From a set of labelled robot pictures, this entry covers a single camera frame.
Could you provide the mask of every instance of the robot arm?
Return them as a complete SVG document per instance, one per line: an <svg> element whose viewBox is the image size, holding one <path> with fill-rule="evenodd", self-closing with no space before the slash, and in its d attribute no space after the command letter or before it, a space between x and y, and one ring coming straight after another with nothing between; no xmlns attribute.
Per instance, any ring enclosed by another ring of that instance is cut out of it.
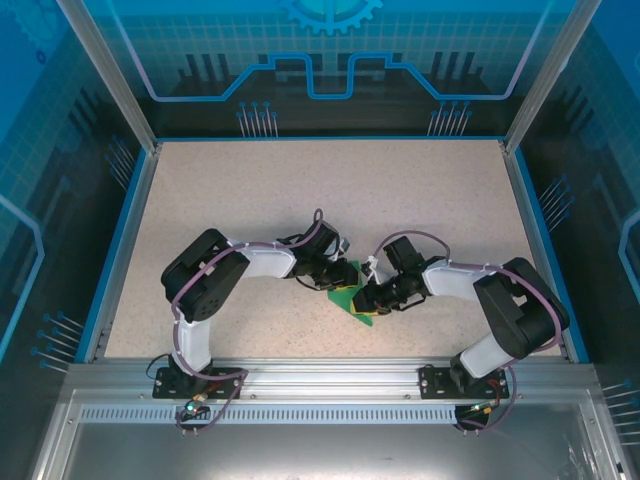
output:
<svg viewBox="0 0 640 480"><path fill-rule="evenodd" d="M318 290L358 284L357 270L343 257L349 242L328 223L322 222L317 233L304 245L292 243L295 238L306 237L314 226L303 235L272 242L272 248L249 245L230 253L185 293L179 303L178 340L182 357L191 368L207 374L211 365L211 317L222 308L241 278L310 276ZM228 239L215 229L203 232L162 274L167 300L172 301L216 254L243 243ZM170 364L174 370L191 376L175 351Z"/></svg>
<svg viewBox="0 0 640 480"><path fill-rule="evenodd" d="M556 326L545 306L529 290L499 272L456 264L443 257L424 260L407 237L390 243L384 251L398 274L381 281L375 271L376 259L370 258L363 265L370 281L354 296L354 313L404 311L433 295L480 303L491 333L451 360L450 376L461 393L503 365L525 358L555 335ZM514 258L501 268L525 280L544 297L562 330L569 326L566 310L527 260Z"/></svg>

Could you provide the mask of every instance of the metal sheet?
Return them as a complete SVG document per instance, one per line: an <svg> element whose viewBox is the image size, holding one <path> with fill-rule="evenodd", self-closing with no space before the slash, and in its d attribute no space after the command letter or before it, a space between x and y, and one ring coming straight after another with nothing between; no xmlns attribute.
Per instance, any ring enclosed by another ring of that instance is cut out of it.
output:
<svg viewBox="0 0 640 480"><path fill-rule="evenodd" d="M598 478L582 435L574 408L549 406L518 409L503 432L477 438L451 426L221 425L182 438L161 425L91 424L64 478Z"/></svg>

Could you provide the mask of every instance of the cable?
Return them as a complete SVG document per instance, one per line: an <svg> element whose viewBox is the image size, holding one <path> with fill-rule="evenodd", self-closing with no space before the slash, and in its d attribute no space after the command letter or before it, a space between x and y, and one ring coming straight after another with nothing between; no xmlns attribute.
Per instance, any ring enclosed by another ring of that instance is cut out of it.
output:
<svg viewBox="0 0 640 480"><path fill-rule="evenodd" d="M513 272L510 272L509 270L506 270L502 267L498 267L495 265L475 265L472 263L449 262L449 266L453 268L460 268L462 270L476 270L476 271L486 270L489 272L500 273L514 280L516 283L519 283L520 285L522 285L526 290L529 291L529 293L531 293L534 297L536 297L536 300L538 300L542 304L542 306L545 308L545 310L551 317L551 321L553 322L553 326L555 330L553 334L553 339L551 339L551 341L549 341L546 345L542 345L541 347L536 348L534 352L544 352L545 350L549 350L550 348L553 348L558 343L560 343L560 340L562 339L562 325L560 323L560 317L558 317L558 314L556 313L555 309L551 306L549 301L546 298L544 298L544 296L540 293L540 291L537 288L535 288L533 285L531 285L529 282L527 282L524 278L520 277L519 275L516 275ZM517 361L518 361L517 359L513 359L509 363L505 364L504 367L513 365Z"/></svg>
<svg viewBox="0 0 640 480"><path fill-rule="evenodd" d="M380 242L380 245L378 245L378 248L376 248L376 250L373 252L373 257L377 257L378 253L380 253L380 250L382 250L382 248L387 244L387 242L389 240L391 240L392 238L395 237L399 237L400 235L421 235L423 237L427 237L430 238L431 240L434 240L436 242L438 242L440 245L442 245L445 249L445 258L447 260L449 260L451 258L451 247L449 247L449 245L447 245L447 243L436 237L435 235L428 233L428 232L423 232L421 230L400 230L399 232L395 232L392 233L391 235L389 235L387 238L385 238L382 242Z"/></svg>
<svg viewBox="0 0 640 480"><path fill-rule="evenodd" d="M198 432L203 432L203 431L205 431L205 430L210 429L210 428L211 428L211 427L213 427L216 423L218 423L218 421L222 418L222 416L224 415L224 413L225 413L225 412L227 411L227 409L229 408L229 405L231 405L231 400L233 400L233 399L236 397L236 395L238 394L238 392L240 391L240 389L241 389L241 388L242 388L242 386L244 385L244 381L246 380L246 378L247 378L247 375L246 375L246 374L240 377L240 379L239 379L239 381L238 381L238 385L236 386L236 388L234 388L234 389L233 389L233 392L231 392L231 395L229 396L229 398L227 399L227 401L226 401L226 402L224 402L224 405L222 406L222 408L220 409L220 411L216 414L216 416L215 416L215 417L213 417L213 419L212 419L209 423L207 423L207 424L203 425L201 428L194 427L193 433L194 433L195 435L197 435L197 434L198 434ZM188 431L188 430L185 428L185 425L184 425L184 423L182 423L182 420L181 420L182 415L184 414L184 411L185 411L185 409L182 409L181 411L179 411L179 412L176 414L176 427L178 427L179 429L181 429L183 432L186 432L186 431Z"/></svg>
<svg viewBox="0 0 640 480"><path fill-rule="evenodd" d="M504 413L500 416L500 418L498 418L498 420L496 420L489 426L485 426L480 422L476 422L474 420L461 420L462 423L466 423L467 425L472 425L474 427L477 427L479 430L483 432L490 432L491 430L495 429L498 425L500 425L502 422L505 421L505 419L509 416L509 414L513 410L513 406L516 403L516 398L518 397L518 381L516 380L516 373L513 371L513 368L510 366L508 366L506 369L509 371L509 374L511 375L511 382L512 382L513 388L511 392L511 400L509 401L509 405L507 405L507 408L505 409Z"/></svg>
<svg viewBox="0 0 640 480"><path fill-rule="evenodd" d="M319 292L320 289L316 288L316 287L312 287L311 285L309 285L308 283L304 283L302 280L300 280L300 277L296 277L296 282L298 282L300 285L302 285L305 288L308 288L309 290L313 290L314 292Z"/></svg>
<svg viewBox="0 0 640 480"><path fill-rule="evenodd" d="M153 364L156 363L158 360L160 360L162 357L169 357L169 355L171 355L170 353L163 353L162 355L158 355L156 358L154 358L153 360L151 360L149 362L149 365L147 365L147 369L145 370L144 374L149 377L151 380L155 380L155 377L152 377L151 375L149 375L149 370L151 369L151 367L153 367Z"/></svg>
<svg viewBox="0 0 640 480"><path fill-rule="evenodd" d="M187 363L186 359L182 355L182 350L180 348L180 318L181 317L180 317L180 310L178 308L179 305L180 305L180 300L189 291L189 289L191 287L193 287L193 285L195 285L198 282L198 280L200 280L206 274L206 272L211 267L213 267L216 263L218 263L220 260L222 260L227 255L229 255L229 254L231 254L233 252L236 252L238 250L242 250L243 248L247 248L247 247L267 247L267 248L274 248L275 250L285 250L285 249L291 249L291 248L300 247L300 246L306 244L307 242L309 242L318 233L318 231L320 230L320 226L322 225L323 217L324 217L324 214L322 212L322 209L320 209L320 208L316 209L316 211L313 213L313 222L315 223L315 226L314 226L313 230L306 237L304 237L300 241L297 241L297 242L294 242L294 243L290 243L290 244L286 244L286 245L277 244L275 242L274 243L270 243L270 242L240 243L238 245L234 245L232 247L229 247L229 248L219 252L218 254L214 255L214 257L211 260L209 260L193 277L191 277L191 279L187 283L184 284L184 286L178 291L176 296L173 298L173 300L171 302L171 311L173 312L173 315L174 315L173 348L175 350L176 357L180 360L180 364L182 365L184 370L189 372L194 377L200 378L202 380L213 381L213 382L231 380L231 379L235 379L235 378L239 379L238 386L235 388L235 390L233 391L233 393L229 397L229 400L227 400L227 402L224 404L224 406L222 407L222 409L220 410L218 415L216 415L216 417L209 424L207 424L205 427L200 429L201 431L204 430L205 428L212 427L219 420L219 418L224 414L225 410L229 407L229 404L231 403L231 399L234 398L235 394L240 391L240 388L244 384L244 381L245 381L247 375L249 374L249 372L247 370L242 369L239 372L231 373L229 375L218 375L218 376L204 375L204 374L194 370L191 367L191 365L189 365ZM181 426L182 423L180 421L181 413L182 412L180 412L178 414L178 416L176 417L176 425L179 428L182 428L182 426Z"/></svg>

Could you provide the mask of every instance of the green object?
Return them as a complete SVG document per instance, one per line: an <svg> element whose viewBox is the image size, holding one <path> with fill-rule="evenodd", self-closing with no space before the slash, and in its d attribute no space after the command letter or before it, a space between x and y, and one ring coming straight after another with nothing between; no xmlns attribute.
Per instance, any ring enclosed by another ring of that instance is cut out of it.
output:
<svg viewBox="0 0 640 480"><path fill-rule="evenodd" d="M356 267L356 270L360 272L360 263L351 262L351 265ZM357 287L343 288L341 290L333 290L333 291L327 292L327 296L329 297L329 300L331 300L333 303L338 305L341 309L346 311L349 315L357 318L365 325L373 327L373 320L371 320L371 317L369 315L358 315L355 313L351 313L351 299L354 297L356 293L360 291L360 289L363 286L364 284L362 283L362 277L358 275Z"/></svg>

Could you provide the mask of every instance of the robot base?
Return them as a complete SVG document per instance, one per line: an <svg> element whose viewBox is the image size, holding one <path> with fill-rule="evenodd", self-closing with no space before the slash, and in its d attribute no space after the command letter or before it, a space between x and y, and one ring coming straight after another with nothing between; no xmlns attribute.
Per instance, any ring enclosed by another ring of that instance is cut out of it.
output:
<svg viewBox="0 0 640 480"><path fill-rule="evenodd" d="M209 375L229 375L240 372L240 368L215 368ZM175 368L159 368L153 387L153 398L170 398L189 400L195 395L205 393L210 400L227 400L236 388L237 379L222 382L207 382L185 375Z"/></svg>
<svg viewBox="0 0 640 480"><path fill-rule="evenodd" d="M420 398L422 400L493 400L496 398L496 392L487 383L489 380L495 380L500 385L501 399L509 398L509 387L504 372L492 372L467 387L462 393L451 379L450 370L450 367L433 365L425 365L418 369Z"/></svg>

